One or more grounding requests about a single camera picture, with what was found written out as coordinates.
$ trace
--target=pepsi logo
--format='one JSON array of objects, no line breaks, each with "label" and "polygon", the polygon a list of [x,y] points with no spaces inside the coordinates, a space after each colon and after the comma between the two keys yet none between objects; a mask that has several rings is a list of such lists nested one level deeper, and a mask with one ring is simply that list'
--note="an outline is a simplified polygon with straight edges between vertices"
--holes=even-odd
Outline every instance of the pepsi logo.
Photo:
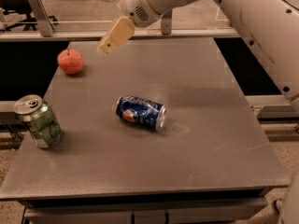
[{"label": "pepsi logo", "polygon": [[133,109],[127,109],[122,113],[122,116],[125,120],[129,122],[136,122],[137,121],[137,115],[136,112]]}]

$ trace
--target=can label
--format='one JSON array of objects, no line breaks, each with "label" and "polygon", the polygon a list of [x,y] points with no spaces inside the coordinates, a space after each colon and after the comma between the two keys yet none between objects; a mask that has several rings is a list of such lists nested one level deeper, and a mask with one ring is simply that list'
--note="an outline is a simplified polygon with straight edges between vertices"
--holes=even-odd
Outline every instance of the can label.
[{"label": "can label", "polygon": [[155,130],[164,126],[164,113],[164,105],[131,95],[121,97],[116,109],[121,119]]},{"label": "can label", "polygon": [[37,95],[27,95],[16,102],[14,110],[38,147],[47,148],[58,143],[62,131],[46,101]]}]

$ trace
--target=can lid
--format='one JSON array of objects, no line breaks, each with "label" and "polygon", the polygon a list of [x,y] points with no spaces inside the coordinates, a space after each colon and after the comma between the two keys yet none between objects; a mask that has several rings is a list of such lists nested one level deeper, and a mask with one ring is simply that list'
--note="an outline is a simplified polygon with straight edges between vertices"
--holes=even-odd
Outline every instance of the can lid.
[{"label": "can lid", "polygon": [[43,100],[38,95],[26,95],[15,103],[13,110],[19,115],[27,115],[38,110],[42,103]]},{"label": "can lid", "polygon": [[156,122],[157,131],[160,131],[165,125],[165,113],[166,113],[166,108],[163,105],[160,109],[160,113],[158,115],[157,122]]},{"label": "can lid", "polygon": [[123,97],[121,96],[121,97],[118,99],[117,103],[116,103],[115,113],[116,113],[117,116],[118,116],[119,113],[120,113],[119,104],[120,104],[120,101],[121,101],[122,98],[123,98]]}]

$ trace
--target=table surface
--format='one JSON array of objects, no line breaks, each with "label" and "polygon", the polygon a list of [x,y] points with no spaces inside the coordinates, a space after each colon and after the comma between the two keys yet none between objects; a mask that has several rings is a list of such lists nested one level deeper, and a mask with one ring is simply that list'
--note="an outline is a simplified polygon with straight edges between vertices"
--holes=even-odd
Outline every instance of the table surface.
[{"label": "table surface", "polygon": [[[85,61],[60,69],[47,100],[64,131],[56,148],[27,135],[0,189],[2,200],[102,197],[285,187],[284,172],[212,38],[132,40],[109,56],[73,42]],[[166,127],[121,121],[123,95],[165,105]]]}]

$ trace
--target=floor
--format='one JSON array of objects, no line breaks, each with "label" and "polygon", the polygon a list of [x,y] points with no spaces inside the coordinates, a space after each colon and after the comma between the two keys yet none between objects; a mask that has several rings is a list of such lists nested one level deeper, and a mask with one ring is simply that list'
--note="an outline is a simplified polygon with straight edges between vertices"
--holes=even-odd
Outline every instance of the floor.
[{"label": "floor", "polygon": [[[44,0],[49,15],[55,15],[59,23],[54,25],[58,31],[96,31],[106,30],[112,21],[120,16],[116,9],[119,0]],[[299,7],[299,0],[286,0]],[[19,21],[22,15],[5,16],[7,25]],[[221,14],[210,0],[196,2],[174,11],[174,28],[192,29],[207,27],[229,27],[230,22]],[[150,29],[159,29],[159,22]],[[13,29],[20,32],[22,27]],[[264,123],[262,127],[273,149],[278,155],[289,177],[293,177],[299,166],[299,134],[295,131],[295,122]],[[13,162],[17,149],[12,148],[7,133],[0,133],[0,186],[5,179],[9,166]],[[269,205],[250,220],[237,221],[238,224],[274,224],[278,221],[278,212],[274,208],[275,199],[284,197],[286,189],[273,189],[266,199]],[[0,224],[20,224],[23,208],[15,202],[0,202]]]}]

